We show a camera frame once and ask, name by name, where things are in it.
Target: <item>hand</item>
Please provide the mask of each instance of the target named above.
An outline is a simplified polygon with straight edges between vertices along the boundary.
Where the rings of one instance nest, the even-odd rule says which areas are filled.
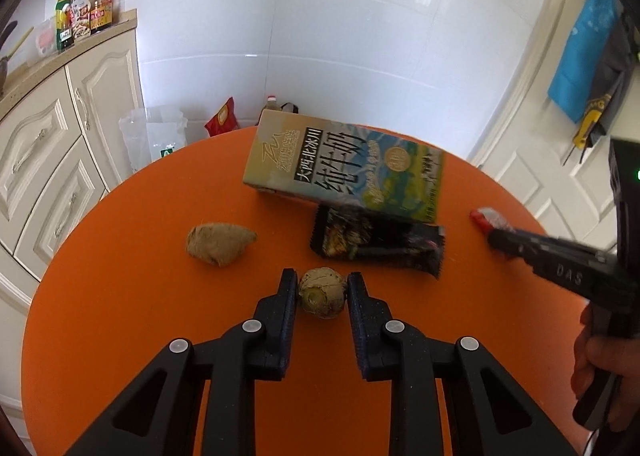
[[[640,340],[592,337],[592,316],[590,306],[580,316],[584,328],[574,344],[571,388],[576,398],[581,397],[593,382],[595,368],[622,376],[620,394],[611,405],[607,422],[612,431],[623,431],[640,409]]]

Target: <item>blue bag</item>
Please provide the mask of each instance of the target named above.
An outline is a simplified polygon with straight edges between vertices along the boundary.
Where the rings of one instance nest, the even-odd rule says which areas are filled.
[[[609,34],[618,20],[616,0],[587,0],[564,46],[548,96],[577,123]]]

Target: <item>carton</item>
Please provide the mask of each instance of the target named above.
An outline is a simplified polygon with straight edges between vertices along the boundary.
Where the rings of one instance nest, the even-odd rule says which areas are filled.
[[[440,149],[374,129],[265,110],[242,181],[434,223],[443,160]]]

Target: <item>brown root vegetable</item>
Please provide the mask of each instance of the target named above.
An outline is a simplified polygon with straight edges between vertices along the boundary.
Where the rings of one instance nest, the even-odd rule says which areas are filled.
[[[344,308],[344,278],[329,267],[308,271],[298,283],[302,309],[322,319],[331,319]]]
[[[187,252],[212,265],[226,267],[257,237],[252,230],[233,223],[198,225],[187,235]]]

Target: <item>cabinet handle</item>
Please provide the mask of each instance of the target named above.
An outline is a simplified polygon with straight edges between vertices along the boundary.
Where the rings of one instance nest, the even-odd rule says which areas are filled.
[[[40,130],[40,133],[38,133],[38,136],[35,138],[35,140],[31,143],[31,146],[29,146],[29,149],[27,149],[24,153],[24,155],[22,156],[22,158],[20,160],[18,160],[16,163],[14,163],[14,166],[11,169],[11,172],[15,175],[15,173],[17,173],[18,171],[20,171],[20,168],[22,167],[22,165],[29,160],[29,157],[31,157],[33,155],[33,152],[36,150],[36,147],[38,147],[38,144],[44,139],[44,137],[47,136],[47,130],[46,128],[43,128]]]
[[[71,195],[71,198],[69,199],[69,204],[66,206],[65,217],[60,222],[60,225],[58,225],[58,227],[56,227],[56,231],[54,232],[55,237],[57,237],[57,238],[60,237],[60,235],[62,234],[62,229],[65,228],[66,223],[69,221],[69,218],[71,218],[71,209],[73,208],[74,202],[76,201],[77,197],[78,197],[78,195],[76,193]]]
[[[82,105],[82,110],[84,111],[84,129],[89,131],[89,129],[91,129],[91,124],[89,123],[89,112],[78,88],[76,88],[76,99],[78,99],[78,102]]]

